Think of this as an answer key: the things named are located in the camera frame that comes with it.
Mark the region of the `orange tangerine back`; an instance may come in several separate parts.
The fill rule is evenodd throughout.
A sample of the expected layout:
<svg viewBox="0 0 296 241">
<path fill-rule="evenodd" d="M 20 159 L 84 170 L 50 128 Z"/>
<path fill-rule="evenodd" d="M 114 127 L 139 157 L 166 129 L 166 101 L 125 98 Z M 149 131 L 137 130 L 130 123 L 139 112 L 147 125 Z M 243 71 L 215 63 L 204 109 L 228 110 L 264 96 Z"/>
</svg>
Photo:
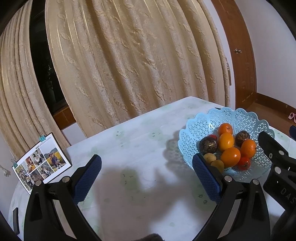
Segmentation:
<svg viewBox="0 0 296 241">
<path fill-rule="evenodd" d="M 256 153 L 257 145 L 252 139 L 245 140 L 240 148 L 241 157 L 252 158 Z"/>
</svg>

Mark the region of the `orange tangerine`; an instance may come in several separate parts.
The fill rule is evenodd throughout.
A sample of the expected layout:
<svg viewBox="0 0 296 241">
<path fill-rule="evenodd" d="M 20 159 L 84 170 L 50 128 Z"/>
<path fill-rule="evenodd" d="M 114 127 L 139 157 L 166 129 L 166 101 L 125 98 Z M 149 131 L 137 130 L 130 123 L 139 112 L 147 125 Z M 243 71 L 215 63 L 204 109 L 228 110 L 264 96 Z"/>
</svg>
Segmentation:
<svg viewBox="0 0 296 241">
<path fill-rule="evenodd" d="M 221 155 L 221 161 L 224 163 L 224 168 L 231 168 L 240 161 L 241 153 L 236 147 L 226 149 Z"/>
<path fill-rule="evenodd" d="M 229 123 L 222 123 L 218 128 L 218 134 L 222 135 L 224 133 L 233 134 L 233 128 Z"/>
<path fill-rule="evenodd" d="M 252 158 L 256 153 L 257 145 L 252 139 L 245 140 L 240 148 L 241 157 Z"/>
</svg>

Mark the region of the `small red tomato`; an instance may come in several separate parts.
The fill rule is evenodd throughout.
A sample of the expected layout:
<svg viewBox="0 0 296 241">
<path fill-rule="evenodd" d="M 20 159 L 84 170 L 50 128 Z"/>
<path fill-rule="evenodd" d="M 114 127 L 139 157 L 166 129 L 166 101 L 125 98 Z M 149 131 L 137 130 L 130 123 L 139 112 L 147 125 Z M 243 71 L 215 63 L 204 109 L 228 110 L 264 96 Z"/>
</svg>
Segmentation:
<svg viewBox="0 0 296 241">
<path fill-rule="evenodd" d="M 237 163 L 237 168 L 241 171 L 247 170 L 251 165 L 251 159 L 247 156 L 243 156 L 240 158 L 239 162 Z"/>
</svg>

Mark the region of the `dark passion fruit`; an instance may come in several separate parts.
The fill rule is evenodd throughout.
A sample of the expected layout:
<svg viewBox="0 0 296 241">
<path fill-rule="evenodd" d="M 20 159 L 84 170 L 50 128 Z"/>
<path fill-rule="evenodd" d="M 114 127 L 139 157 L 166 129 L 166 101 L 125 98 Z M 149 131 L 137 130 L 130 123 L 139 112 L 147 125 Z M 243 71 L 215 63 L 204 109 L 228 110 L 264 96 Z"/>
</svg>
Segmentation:
<svg viewBox="0 0 296 241">
<path fill-rule="evenodd" d="M 199 142 L 199 152 L 201 154 L 211 153 L 214 154 L 218 148 L 218 140 L 217 138 L 207 136 L 201 139 Z"/>
<path fill-rule="evenodd" d="M 250 134 L 247 131 L 240 131 L 235 136 L 235 145 L 241 147 L 245 140 L 250 139 Z"/>
</svg>

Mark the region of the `orange tangerine front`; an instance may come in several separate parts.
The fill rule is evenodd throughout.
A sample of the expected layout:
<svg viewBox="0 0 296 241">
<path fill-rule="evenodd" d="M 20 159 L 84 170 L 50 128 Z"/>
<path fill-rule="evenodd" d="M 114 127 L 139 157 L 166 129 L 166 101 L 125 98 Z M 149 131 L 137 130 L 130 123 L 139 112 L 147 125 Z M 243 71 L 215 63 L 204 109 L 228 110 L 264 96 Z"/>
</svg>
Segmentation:
<svg viewBox="0 0 296 241">
<path fill-rule="evenodd" d="M 240 161 L 241 153 L 236 147 L 226 149 L 221 155 L 221 161 L 224 163 L 224 168 L 231 168 Z"/>
</svg>

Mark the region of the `yellow-orange tangerine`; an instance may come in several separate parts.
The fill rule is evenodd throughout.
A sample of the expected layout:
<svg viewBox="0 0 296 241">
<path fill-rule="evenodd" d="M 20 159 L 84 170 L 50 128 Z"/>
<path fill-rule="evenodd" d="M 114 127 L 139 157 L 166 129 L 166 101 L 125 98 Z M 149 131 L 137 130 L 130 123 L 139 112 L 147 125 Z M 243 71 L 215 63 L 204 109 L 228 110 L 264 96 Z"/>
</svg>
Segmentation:
<svg viewBox="0 0 296 241">
<path fill-rule="evenodd" d="M 224 152 L 226 149 L 234 147 L 234 137 L 230 133 L 224 133 L 219 137 L 218 147 L 221 152 Z"/>
</svg>

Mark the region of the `small yellow kumquat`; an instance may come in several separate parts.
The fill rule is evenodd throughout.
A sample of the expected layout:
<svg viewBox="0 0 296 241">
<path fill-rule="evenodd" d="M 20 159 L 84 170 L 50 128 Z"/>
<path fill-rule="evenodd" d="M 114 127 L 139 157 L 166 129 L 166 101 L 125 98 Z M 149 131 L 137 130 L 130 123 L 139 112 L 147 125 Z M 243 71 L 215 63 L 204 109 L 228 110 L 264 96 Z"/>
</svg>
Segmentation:
<svg viewBox="0 0 296 241">
<path fill-rule="evenodd" d="M 216 167 L 220 173 L 223 173 L 225 167 L 224 163 L 221 160 L 215 160 L 210 164 L 212 167 Z"/>
</svg>

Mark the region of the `small yellow-green fruit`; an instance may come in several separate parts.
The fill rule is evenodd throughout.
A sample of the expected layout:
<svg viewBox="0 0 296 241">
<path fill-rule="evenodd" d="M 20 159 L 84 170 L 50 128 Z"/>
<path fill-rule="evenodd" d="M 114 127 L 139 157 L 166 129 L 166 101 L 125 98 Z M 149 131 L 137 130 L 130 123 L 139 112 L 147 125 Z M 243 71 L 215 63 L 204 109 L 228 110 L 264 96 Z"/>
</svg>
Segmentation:
<svg viewBox="0 0 296 241">
<path fill-rule="evenodd" d="M 206 153 L 206 154 L 204 154 L 203 158 L 206 161 L 206 163 L 208 163 L 209 165 L 212 162 L 214 162 L 214 161 L 217 160 L 216 156 L 214 154 L 212 154 L 212 153 Z"/>
</svg>

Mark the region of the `pink slippers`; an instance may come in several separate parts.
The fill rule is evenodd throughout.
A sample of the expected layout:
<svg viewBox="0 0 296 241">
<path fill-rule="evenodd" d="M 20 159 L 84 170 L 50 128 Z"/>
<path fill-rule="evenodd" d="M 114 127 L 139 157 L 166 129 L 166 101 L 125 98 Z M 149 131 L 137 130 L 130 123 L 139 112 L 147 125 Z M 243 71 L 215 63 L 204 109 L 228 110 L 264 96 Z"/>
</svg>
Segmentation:
<svg viewBox="0 0 296 241">
<path fill-rule="evenodd" d="M 290 113 L 288 116 L 289 120 L 293 120 L 294 123 L 296 123 L 296 114 L 295 113 Z"/>
</svg>

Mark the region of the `orange tangerine in basket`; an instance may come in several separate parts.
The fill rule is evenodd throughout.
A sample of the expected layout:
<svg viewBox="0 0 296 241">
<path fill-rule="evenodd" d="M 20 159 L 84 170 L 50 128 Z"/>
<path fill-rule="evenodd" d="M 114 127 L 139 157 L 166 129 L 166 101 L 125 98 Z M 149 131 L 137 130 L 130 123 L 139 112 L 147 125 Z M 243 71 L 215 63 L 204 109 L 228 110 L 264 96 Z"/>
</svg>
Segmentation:
<svg viewBox="0 0 296 241">
<path fill-rule="evenodd" d="M 218 128 L 218 134 L 222 135 L 224 133 L 233 134 L 233 128 L 229 123 L 222 123 Z"/>
</svg>

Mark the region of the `teal binder clip top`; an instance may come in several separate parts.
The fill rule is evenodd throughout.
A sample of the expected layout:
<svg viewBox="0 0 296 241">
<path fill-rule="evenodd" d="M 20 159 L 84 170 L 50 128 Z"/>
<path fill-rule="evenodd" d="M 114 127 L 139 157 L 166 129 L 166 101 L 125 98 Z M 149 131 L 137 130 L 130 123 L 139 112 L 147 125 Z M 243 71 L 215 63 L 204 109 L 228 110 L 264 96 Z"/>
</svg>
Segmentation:
<svg viewBox="0 0 296 241">
<path fill-rule="evenodd" d="M 45 136 L 40 136 L 40 137 L 39 137 L 39 141 L 40 141 L 40 142 L 43 142 L 43 141 L 45 141 L 45 140 L 46 140 L 46 137 L 45 137 Z"/>
</svg>

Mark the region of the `brown wooden door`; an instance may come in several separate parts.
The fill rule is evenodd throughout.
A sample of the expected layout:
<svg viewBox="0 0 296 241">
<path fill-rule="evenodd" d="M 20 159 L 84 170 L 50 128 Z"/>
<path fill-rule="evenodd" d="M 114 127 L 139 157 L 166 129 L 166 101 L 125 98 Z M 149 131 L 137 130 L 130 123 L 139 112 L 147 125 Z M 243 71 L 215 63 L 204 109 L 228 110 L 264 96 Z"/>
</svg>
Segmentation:
<svg viewBox="0 0 296 241">
<path fill-rule="evenodd" d="M 235 1 L 214 0 L 229 44 L 235 81 L 235 107 L 249 108 L 256 100 L 257 83 L 253 47 L 246 23 Z"/>
</svg>

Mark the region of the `pale green patterned tablecloth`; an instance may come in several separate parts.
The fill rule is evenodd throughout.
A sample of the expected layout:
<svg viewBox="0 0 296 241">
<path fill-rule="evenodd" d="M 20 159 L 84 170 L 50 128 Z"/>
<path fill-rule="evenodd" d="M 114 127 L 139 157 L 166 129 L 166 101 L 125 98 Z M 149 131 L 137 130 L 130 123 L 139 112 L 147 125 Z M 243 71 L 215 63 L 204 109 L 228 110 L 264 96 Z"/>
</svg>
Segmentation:
<svg viewBox="0 0 296 241">
<path fill-rule="evenodd" d="M 102 240 L 192 240 L 215 208 L 178 149 L 187 120 L 216 104 L 186 97 L 109 128 L 66 149 L 72 167 L 93 155 L 102 169 L 83 202 L 86 220 Z"/>
</svg>

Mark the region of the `beige curtain left panel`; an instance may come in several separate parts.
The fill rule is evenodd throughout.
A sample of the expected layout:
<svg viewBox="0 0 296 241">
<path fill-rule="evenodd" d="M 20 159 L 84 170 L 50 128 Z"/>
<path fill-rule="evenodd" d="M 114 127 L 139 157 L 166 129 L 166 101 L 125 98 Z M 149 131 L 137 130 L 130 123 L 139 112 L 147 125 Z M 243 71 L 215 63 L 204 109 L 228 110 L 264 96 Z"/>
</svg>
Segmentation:
<svg viewBox="0 0 296 241">
<path fill-rule="evenodd" d="M 32 3 L 28 1 L 14 14 L 1 35 L 1 134 L 16 159 L 50 133 L 62 149 L 69 147 L 34 71 L 29 39 Z"/>
</svg>

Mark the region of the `beige curtain right panel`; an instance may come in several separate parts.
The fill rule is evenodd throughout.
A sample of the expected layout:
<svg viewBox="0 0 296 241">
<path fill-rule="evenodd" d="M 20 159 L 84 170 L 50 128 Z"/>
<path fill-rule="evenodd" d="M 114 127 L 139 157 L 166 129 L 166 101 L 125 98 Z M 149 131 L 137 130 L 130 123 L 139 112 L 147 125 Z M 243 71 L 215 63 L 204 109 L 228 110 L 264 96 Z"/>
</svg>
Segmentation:
<svg viewBox="0 0 296 241">
<path fill-rule="evenodd" d="M 49 50 L 86 137 L 184 97 L 230 105 L 203 1 L 46 1 Z"/>
</svg>

